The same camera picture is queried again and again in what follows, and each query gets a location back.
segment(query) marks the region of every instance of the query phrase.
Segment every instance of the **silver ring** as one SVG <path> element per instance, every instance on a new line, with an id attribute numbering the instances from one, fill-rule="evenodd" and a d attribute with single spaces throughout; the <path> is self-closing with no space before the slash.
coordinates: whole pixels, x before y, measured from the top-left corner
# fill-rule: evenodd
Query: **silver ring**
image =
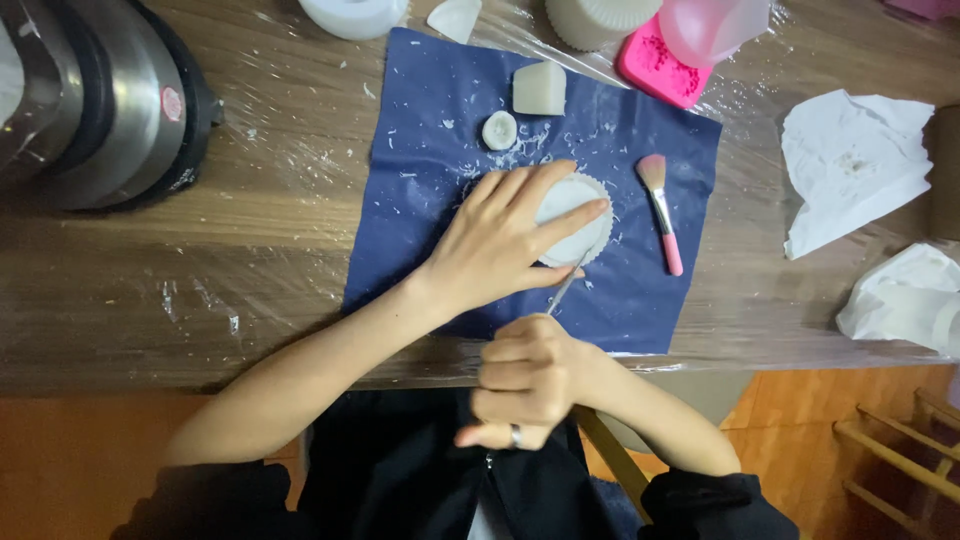
<path id="1" fill-rule="evenodd" d="M 517 424 L 510 425 L 510 440 L 513 442 L 513 448 L 520 448 L 520 441 L 523 440 L 523 434 L 520 433 L 520 426 Z"/>

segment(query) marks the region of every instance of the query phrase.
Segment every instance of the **blue cloth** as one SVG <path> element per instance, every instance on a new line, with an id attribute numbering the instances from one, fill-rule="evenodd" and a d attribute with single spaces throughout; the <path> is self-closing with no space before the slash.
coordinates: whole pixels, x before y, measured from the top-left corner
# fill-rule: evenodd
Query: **blue cloth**
<path id="1" fill-rule="evenodd" d="M 421 264 L 473 179 L 496 169 L 570 158 L 609 191 L 616 221 L 607 248 L 570 287 L 557 319 L 607 352 L 665 354 L 690 287 L 713 191 L 722 126 L 638 90 L 566 74 L 566 115 L 515 114 L 514 151 L 490 152 L 483 122 L 511 108 L 514 71 L 536 62 L 403 28 L 390 33 L 370 177 L 350 257 L 344 310 L 352 312 Z M 647 191 L 634 172 L 667 158 L 667 199 L 684 274 L 666 270 Z M 454 319 L 438 333 L 486 339 L 543 311 L 554 289 L 524 291 Z"/>

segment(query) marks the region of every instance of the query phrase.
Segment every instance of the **wooden table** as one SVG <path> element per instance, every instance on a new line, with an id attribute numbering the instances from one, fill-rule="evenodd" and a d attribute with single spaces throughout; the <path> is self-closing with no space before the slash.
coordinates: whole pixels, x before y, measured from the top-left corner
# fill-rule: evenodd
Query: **wooden table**
<path id="1" fill-rule="evenodd" d="M 423 20 L 437 3 L 415 0 L 407 26 L 432 33 Z M 379 95 L 385 38 L 331 37 L 296 0 L 148 5 L 196 55 L 225 101 L 226 124 L 198 185 L 153 208 L 92 218 L 6 204 L 0 392 L 213 389 L 337 317 L 380 107 L 364 84 Z M 779 131 L 793 106 L 836 88 L 957 100 L 958 29 L 897 20 L 873 0 L 775 6 L 771 31 L 717 66 L 697 106 L 725 131 L 671 354 L 625 364 L 942 361 L 908 344 L 853 342 L 832 322 L 859 276 L 923 237 L 927 200 L 788 261 L 782 243 L 799 204 Z M 554 58 L 619 84 L 613 50 L 567 56 L 536 0 L 487 0 L 472 44 Z M 466 384 L 478 349 L 425 338 L 358 385 Z"/>

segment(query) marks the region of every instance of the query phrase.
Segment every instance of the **hand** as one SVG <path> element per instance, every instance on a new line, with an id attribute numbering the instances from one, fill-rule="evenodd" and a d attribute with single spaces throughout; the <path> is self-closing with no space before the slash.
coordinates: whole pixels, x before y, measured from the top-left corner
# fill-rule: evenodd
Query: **hand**
<path id="1" fill-rule="evenodd" d="M 513 447 L 511 424 L 520 426 L 522 450 L 539 450 L 579 403 L 588 368 L 599 348 L 570 337 L 543 313 L 500 329 L 481 356 L 479 387 L 473 390 L 473 416 L 482 422 L 461 429 L 458 447 Z"/>
<path id="2" fill-rule="evenodd" d="M 520 290 L 556 285 L 571 267 L 531 266 L 560 240 L 576 233 L 607 209 L 598 199 L 537 226 L 534 221 L 547 190 L 576 169 L 576 162 L 491 172 L 457 211 L 433 255 L 416 275 L 429 283 L 434 298 L 457 314 Z"/>

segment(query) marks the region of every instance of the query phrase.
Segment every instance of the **pink brush handle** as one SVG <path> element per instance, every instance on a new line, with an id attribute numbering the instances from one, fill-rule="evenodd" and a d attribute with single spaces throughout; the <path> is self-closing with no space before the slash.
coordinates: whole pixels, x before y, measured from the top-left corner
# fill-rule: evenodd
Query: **pink brush handle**
<path id="1" fill-rule="evenodd" d="M 684 264 L 680 261 L 680 248 L 677 247 L 675 234 L 663 235 L 663 251 L 666 252 L 666 263 L 670 267 L 670 273 L 680 276 L 684 272 Z"/>

